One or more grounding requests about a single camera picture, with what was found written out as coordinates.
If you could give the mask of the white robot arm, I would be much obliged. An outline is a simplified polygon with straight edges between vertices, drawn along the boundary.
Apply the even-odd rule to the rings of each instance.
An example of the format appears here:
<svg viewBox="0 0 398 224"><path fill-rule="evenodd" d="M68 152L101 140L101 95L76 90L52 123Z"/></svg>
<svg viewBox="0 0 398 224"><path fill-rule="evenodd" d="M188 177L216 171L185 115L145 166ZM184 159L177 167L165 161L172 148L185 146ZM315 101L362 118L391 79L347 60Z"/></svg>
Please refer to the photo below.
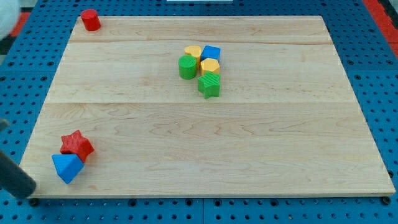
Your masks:
<svg viewBox="0 0 398 224"><path fill-rule="evenodd" d="M20 0L1 0L1 40L13 30L20 12Z"/></svg>

